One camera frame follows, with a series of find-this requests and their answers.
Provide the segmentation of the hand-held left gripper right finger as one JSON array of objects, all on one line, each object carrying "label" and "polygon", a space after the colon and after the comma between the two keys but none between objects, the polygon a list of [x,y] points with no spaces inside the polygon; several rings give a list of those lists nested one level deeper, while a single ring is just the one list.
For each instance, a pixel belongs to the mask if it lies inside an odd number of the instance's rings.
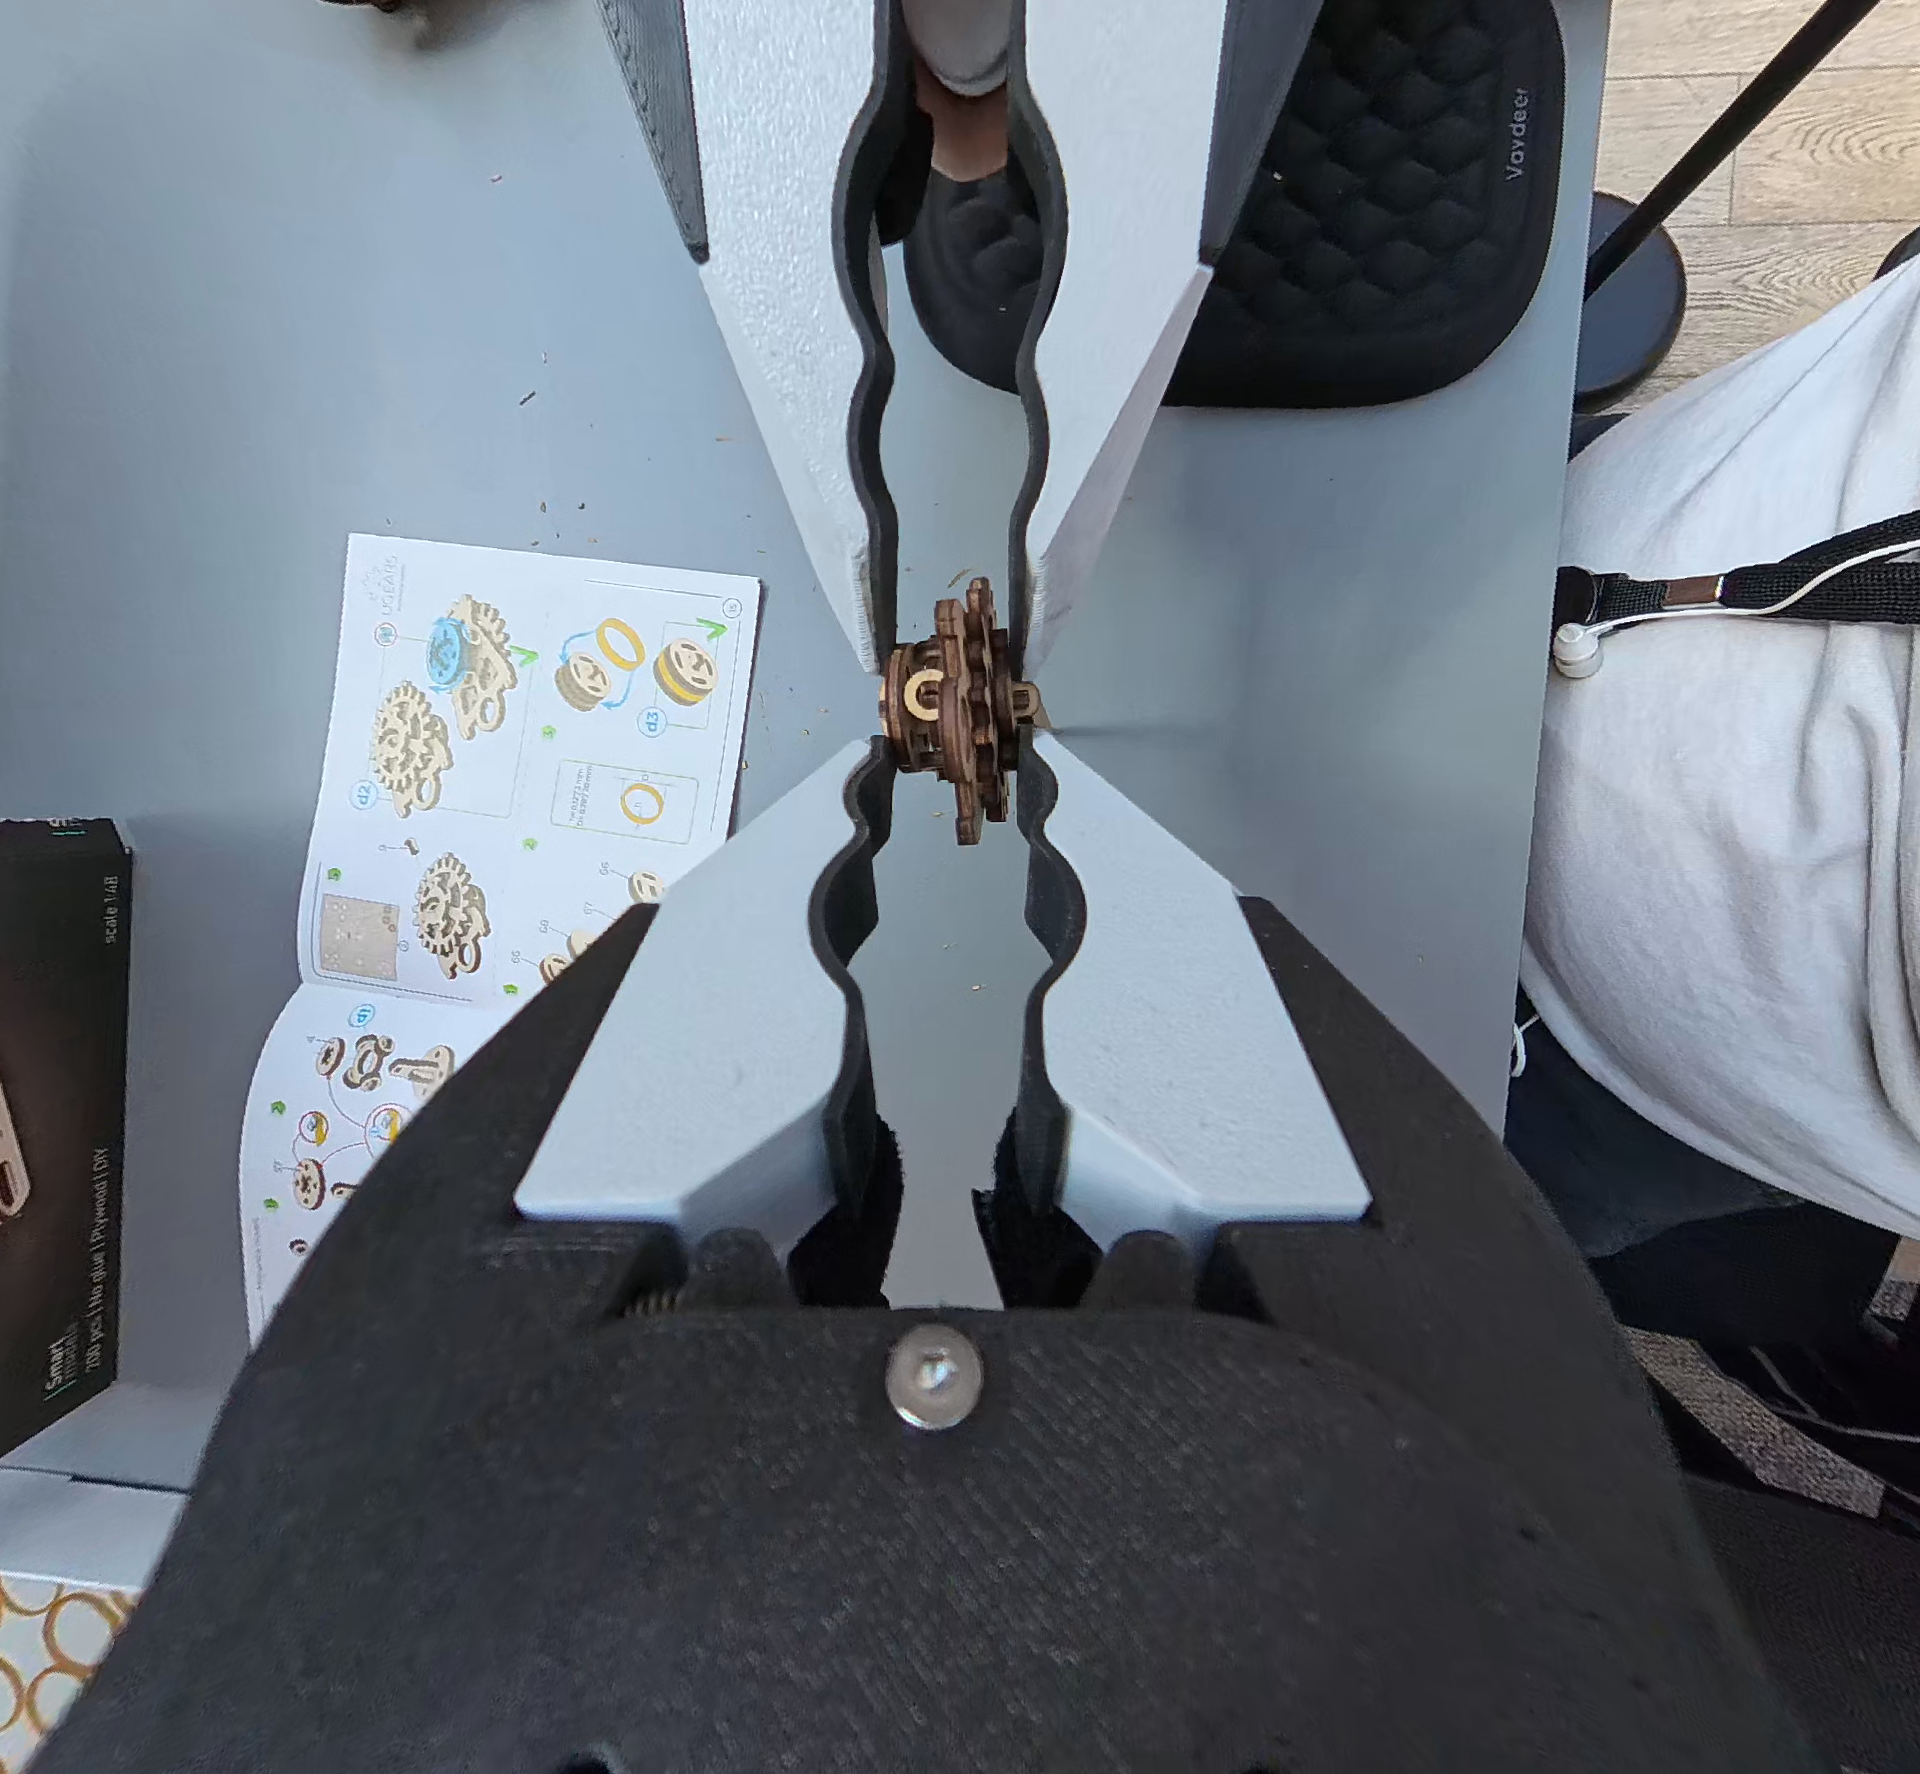
[{"label": "hand-held left gripper right finger", "polygon": [[1364,1216],[1235,887],[1068,749],[1033,749],[1020,786],[1029,925],[1054,955],[1029,1021],[1052,1098],[1026,1191],[1094,1241]]}]

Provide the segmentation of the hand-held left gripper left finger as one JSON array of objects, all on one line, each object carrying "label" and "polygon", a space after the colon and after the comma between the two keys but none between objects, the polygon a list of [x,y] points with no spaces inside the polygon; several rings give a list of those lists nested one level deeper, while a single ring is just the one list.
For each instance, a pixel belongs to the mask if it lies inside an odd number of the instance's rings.
[{"label": "hand-held left gripper left finger", "polygon": [[541,1217],[798,1241],[858,1208],[877,1107],[849,959],[877,925],[884,743],[835,753],[678,880],[515,1191]]}]

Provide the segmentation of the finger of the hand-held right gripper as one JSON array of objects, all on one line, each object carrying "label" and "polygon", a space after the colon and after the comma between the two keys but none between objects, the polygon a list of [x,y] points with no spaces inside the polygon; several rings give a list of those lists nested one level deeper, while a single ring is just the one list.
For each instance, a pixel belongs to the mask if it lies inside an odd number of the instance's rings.
[{"label": "finger of the hand-held right gripper", "polygon": [[913,74],[895,0],[597,0],[820,591],[897,635],[877,204]]},{"label": "finger of the hand-held right gripper", "polygon": [[1022,0],[1008,131],[1042,203],[1008,532],[1022,655],[1068,618],[1323,0]]}]

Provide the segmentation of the wooden gear assembly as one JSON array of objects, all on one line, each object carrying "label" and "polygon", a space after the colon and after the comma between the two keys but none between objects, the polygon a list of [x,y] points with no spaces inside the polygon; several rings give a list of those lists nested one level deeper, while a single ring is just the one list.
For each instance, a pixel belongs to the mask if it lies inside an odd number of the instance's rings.
[{"label": "wooden gear assembly", "polygon": [[939,601],[930,636],[892,647],[879,718],[899,770],[931,772],[951,786],[960,844],[977,844],[983,823],[1006,818],[1020,733],[1044,725],[1044,696],[1018,675],[990,578],[975,577],[962,601]]}]

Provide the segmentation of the black model kit box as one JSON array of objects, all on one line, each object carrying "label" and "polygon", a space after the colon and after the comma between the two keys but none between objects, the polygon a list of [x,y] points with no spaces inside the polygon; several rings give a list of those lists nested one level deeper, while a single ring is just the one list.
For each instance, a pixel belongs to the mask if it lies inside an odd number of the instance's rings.
[{"label": "black model kit box", "polygon": [[1,823],[1,1451],[118,1377],[133,854]]}]

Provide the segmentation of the person's right hand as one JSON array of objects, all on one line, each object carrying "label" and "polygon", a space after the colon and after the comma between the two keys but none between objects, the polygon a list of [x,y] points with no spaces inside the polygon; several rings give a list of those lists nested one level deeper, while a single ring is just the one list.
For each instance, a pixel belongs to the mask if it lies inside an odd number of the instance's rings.
[{"label": "person's right hand", "polygon": [[930,117],[935,172],[968,181],[1004,169],[1008,155],[1004,81],[968,96],[951,89],[926,62],[917,62],[914,101]]}]

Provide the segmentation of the black quilted wrist rest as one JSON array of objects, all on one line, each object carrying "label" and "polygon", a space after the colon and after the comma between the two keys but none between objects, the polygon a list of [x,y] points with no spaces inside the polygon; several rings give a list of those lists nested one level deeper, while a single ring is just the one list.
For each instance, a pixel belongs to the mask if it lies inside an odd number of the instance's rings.
[{"label": "black quilted wrist rest", "polygon": [[[1068,204],[1112,195],[1132,215],[1174,169],[1204,189],[1193,106],[1094,101]],[[1323,0],[1163,404],[1364,407],[1475,369],[1542,279],[1563,117],[1549,0]],[[951,368],[1016,390],[1044,253],[1044,189],[1020,160],[930,172],[905,275]]]}]

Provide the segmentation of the printed instruction booklet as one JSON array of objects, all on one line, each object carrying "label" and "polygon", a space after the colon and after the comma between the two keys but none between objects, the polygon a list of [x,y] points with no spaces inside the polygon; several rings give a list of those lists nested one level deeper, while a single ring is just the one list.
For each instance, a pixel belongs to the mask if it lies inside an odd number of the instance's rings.
[{"label": "printed instruction booklet", "polygon": [[237,1154],[250,1335],[456,1066],[724,839],[760,585],[349,538],[302,982]]}]

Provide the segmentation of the dark trousers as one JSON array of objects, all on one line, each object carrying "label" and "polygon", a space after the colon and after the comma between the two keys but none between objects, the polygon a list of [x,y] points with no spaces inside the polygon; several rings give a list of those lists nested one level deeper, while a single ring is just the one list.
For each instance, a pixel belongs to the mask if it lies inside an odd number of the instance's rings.
[{"label": "dark trousers", "polygon": [[1617,1319],[1720,1347],[1851,1339],[1894,1236],[1711,1160],[1599,1086],[1517,993],[1504,1144]]}]

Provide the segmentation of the black framed sign stand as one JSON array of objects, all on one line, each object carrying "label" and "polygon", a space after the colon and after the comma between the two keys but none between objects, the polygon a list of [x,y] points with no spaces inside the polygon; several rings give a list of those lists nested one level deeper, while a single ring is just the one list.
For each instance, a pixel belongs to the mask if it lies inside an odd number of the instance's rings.
[{"label": "black framed sign stand", "polygon": [[1686,267],[1668,220],[1884,0],[1823,0],[1701,131],[1645,200],[1595,193],[1573,422],[1595,420],[1665,358],[1686,313]]}]

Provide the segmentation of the operator in white shirt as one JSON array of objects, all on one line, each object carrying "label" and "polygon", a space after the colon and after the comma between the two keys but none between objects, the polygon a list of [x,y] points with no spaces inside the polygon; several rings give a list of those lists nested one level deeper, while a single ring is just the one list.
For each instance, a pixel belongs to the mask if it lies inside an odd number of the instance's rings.
[{"label": "operator in white shirt", "polygon": [[[1915,260],[1569,466],[1597,575],[1730,575],[1915,516]],[[1523,984],[1668,1136],[1918,1232],[1915,627],[1693,618],[1553,679]]]}]

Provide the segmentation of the white cardboard tray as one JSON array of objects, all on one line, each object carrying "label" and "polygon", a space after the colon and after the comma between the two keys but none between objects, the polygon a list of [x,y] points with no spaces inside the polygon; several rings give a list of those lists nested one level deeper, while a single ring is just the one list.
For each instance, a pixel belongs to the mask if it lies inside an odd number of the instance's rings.
[{"label": "white cardboard tray", "polygon": [[166,1490],[4,1467],[4,1770],[28,1767],[108,1651],[181,1501]]}]

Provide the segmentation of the black office chair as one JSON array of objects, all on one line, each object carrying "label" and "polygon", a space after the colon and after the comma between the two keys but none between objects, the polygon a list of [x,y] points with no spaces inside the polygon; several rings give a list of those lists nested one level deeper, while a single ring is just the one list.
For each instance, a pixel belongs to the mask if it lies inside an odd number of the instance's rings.
[{"label": "black office chair", "polygon": [[1848,1770],[1915,1770],[1915,1241],[1803,1202],[1590,1270],[1806,1730]]}]

